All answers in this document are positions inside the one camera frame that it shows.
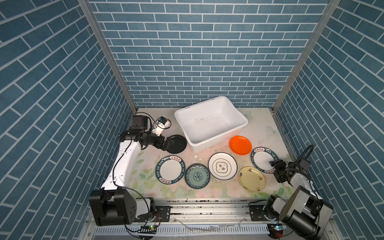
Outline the green rim plate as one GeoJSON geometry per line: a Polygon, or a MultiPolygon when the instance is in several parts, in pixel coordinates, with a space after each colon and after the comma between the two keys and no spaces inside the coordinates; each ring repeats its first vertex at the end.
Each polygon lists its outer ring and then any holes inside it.
{"type": "Polygon", "coordinates": [[[273,174],[275,167],[271,163],[279,160],[279,157],[269,148],[257,147],[251,152],[251,162],[256,169],[264,174],[273,174]]]}
{"type": "Polygon", "coordinates": [[[156,178],[165,185],[179,182],[184,177],[185,172],[185,162],[175,155],[162,158],[155,168],[156,178]]]}

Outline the white plate with emblem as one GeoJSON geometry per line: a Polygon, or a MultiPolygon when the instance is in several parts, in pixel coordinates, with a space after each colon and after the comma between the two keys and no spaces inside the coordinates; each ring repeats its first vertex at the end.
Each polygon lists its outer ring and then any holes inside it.
{"type": "Polygon", "coordinates": [[[238,164],[231,155],[227,153],[216,153],[210,157],[208,168],[214,178],[226,181],[236,175],[238,164]]]}

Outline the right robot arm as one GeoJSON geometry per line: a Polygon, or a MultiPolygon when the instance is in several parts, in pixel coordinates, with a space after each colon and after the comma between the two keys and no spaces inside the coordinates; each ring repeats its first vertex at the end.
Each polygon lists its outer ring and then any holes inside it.
{"type": "Polygon", "coordinates": [[[333,213],[333,206],[316,191],[308,174],[311,163],[300,158],[287,164],[282,160],[270,162],[279,183],[287,182],[294,188],[288,200],[270,196],[263,210],[272,221],[280,221],[306,240],[319,240],[333,213]]]}

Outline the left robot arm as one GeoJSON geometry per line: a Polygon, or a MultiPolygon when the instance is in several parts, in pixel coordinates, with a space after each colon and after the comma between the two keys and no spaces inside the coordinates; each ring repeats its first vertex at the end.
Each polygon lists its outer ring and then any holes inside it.
{"type": "Polygon", "coordinates": [[[120,135],[120,145],[111,172],[100,189],[91,192],[89,203],[97,226],[130,225],[138,217],[147,222],[155,215],[154,200],[131,195],[129,182],[133,164],[147,146],[167,151],[174,145],[162,132],[172,122],[165,117],[153,119],[146,113],[133,117],[132,126],[120,135]]]}

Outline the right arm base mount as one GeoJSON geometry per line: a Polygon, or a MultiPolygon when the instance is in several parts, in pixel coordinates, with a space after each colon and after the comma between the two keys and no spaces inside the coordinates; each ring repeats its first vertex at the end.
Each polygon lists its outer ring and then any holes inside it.
{"type": "Polygon", "coordinates": [[[252,222],[269,221],[269,219],[265,215],[264,207],[265,205],[259,204],[249,205],[250,218],[252,222]]]}

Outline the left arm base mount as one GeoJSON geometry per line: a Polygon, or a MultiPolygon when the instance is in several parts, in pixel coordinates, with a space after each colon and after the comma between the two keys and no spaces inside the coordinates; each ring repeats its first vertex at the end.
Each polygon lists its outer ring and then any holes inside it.
{"type": "Polygon", "coordinates": [[[140,214],[135,218],[135,222],[145,223],[149,215],[149,222],[153,222],[157,217],[157,222],[167,223],[170,221],[171,207],[170,206],[155,206],[150,207],[150,213],[140,214]]]}

